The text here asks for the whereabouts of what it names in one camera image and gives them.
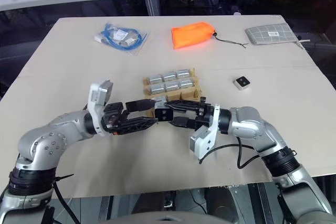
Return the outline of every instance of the blue cable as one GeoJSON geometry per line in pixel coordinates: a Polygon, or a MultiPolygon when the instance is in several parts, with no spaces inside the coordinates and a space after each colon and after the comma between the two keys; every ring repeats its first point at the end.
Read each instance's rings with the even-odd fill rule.
{"type": "Polygon", "coordinates": [[[129,50],[133,50],[133,49],[139,47],[142,44],[142,42],[146,39],[146,36],[147,36],[147,34],[146,34],[142,38],[141,34],[137,30],[132,29],[132,28],[125,28],[125,27],[110,28],[110,27],[111,27],[111,24],[106,24],[105,29],[104,29],[104,31],[101,32],[101,34],[104,35],[108,44],[111,47],[117,48],[117,49],[122,50],[122,51],[129,51],[129,50]],[[125,31],[126,33],[135,33],[138,36],[137,41],[134,44],[132,44],[131,46],[122,46],[122,45],[114,42],[113,39],[111,39],[111,34],[113,34],[114,31],[118,31],[119,29],[125,31]]]}

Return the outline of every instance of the white mounting bracket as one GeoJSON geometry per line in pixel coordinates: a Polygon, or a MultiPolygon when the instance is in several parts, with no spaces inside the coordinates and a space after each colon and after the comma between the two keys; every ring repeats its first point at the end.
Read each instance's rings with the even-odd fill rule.
{"type": "Polygon", "coordinates": [[[203,158],[204,155],[215,145],[219,114],[220,106],[219,104],[216,104],[211,126],[208,128],[202,125],[190,137],[190,149],[195,153],[195,156],[198,157],[198,159],[203,158]]]}
{"type": "Polygon", "coordinates": [[[101,136],[110,134],[103,129],[101,119],[104,115],[104,107],[110,99],[112,87],[113,83],[109,80],[99,80],[90,87],[88,111],[91,114],[95,131],[101,136]]]}

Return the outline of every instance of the gray pouch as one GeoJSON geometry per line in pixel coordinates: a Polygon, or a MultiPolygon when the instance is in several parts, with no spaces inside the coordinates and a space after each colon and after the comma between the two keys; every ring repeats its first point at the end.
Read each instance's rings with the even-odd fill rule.
{"type": "Polygon", "coordinates": [[[270,45],[286,42],[298,42],[298,38],[287,23],[256,26],[245,30],[255,45],[270,45]]]}

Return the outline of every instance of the orange pouch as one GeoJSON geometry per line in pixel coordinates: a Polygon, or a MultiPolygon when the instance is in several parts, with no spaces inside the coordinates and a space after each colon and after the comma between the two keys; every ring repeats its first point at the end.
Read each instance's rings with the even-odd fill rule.
{"type": "Polygon", "coordinates": [[[206,41],[212,37],[214,32],[215,28],[206,22],[172,28],[174,49],[206,41]]]}

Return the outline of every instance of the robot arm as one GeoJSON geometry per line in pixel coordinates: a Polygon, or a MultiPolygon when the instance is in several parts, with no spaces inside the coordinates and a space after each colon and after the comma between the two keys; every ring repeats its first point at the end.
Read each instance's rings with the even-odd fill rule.
{"type": "Polygon", "coordinates": [[[218,130],[248,141],[279,187],[279,202],[288,221],[305,223],[302,221],[315,218],[336,223],[335,219],[331,219],[331,207],[321,190],[296,161],[276,129],[264,121],[256,109],[242,107],[224,110],[218,104],[211,106],[205,103],[205,98],[201,102],[166,102],[165,98],[161,98],[157,101],[145,99],[126,103],[127,109],[123,111],[121,102],[106,105],[111,89],[110,82],[93,84],[88,101],[89,111],[64,114],[21,138],[19,158],[9,176],[8,189],[0,205],[1,224],[15,219],[17,215],[13,210],[24,209],[31,209],[24,213],[34,216],[35,223],[42,220],[52,222],[53,215],[46,205],[53,193],[52,184],[59,159],[71,144],[91,138],[96,133],[119,135],[145,130],[157,121],[169,121],[174,126],[194,129],[190,148],[198,158],[202,158],[214,146],[218,130]],[[150,108],[154,108],[155,118],[127,119],[133,111],[150,108]],[[187,110],[195,112],[196,118],[191,120],[173,116],[174,111],[187,110]]]}
{"type": "MultiPolygon", "coordinates": [[[[141,131],[157,122],[157,119],[147,117],[128,120],[130,111],[123,111],[121,102],[106,105],[111,89],[110,81],[93,83],[89,93],[88,111],[66,113],[22,136],[18,144],[19,157],[9,175],[9,184],[0,202],[1,224],[5,223],[7,214],[11,218],[6,218],[6,223],[13,219],[13,213],[18,213],[14,210],[30,209],[25,214],[26,217],[34,216],[34,223],[41,222],[45,216],[52,218],[50,213],[46,214],[50,212],[46,205],[53,194],[52,184],[60,157],[70,145],[92,138],[95,134],[106,136],[110,133],[120,135],[141,131]]],[[[126,103],[126,106],[133,112],[147,110],[154,103],[143,100],[126,103]]]]}
{"type": "Polygon", "coordinates": [[[196,130],[190,138],[190,146],[199,159],[214,145],[214,138],[205,137],[209,136],[209,132],[213,130],[213,123],[218,125],[221,133],[246,140],[264,161],[272,174],[274,183],[280,189],[278,200],[288,222],[306,223],[306,221],[324,220],[329,221],[328,223],[336,223],[330,204],[320,188],[303,165],[297,162],[293,151],[288,148],[277,130],[263,120],[255,108],[242,107],[224,110],[219,109],[217,105],[212,107],[205,103],[205,100],[194,104],[192,108],[178,101],[168,102],[166,106],[180,112],[183,111],[181,108],[184,108],[184,111],[196,112],[194,120],[177,117],[171,123],[174,126],[196,130]],[[216,109],[219,109],[219,115],[216,114],[216,109]],[[208,124],[200,126],[199,122],[204,120],[208,121],[208,124]]]}

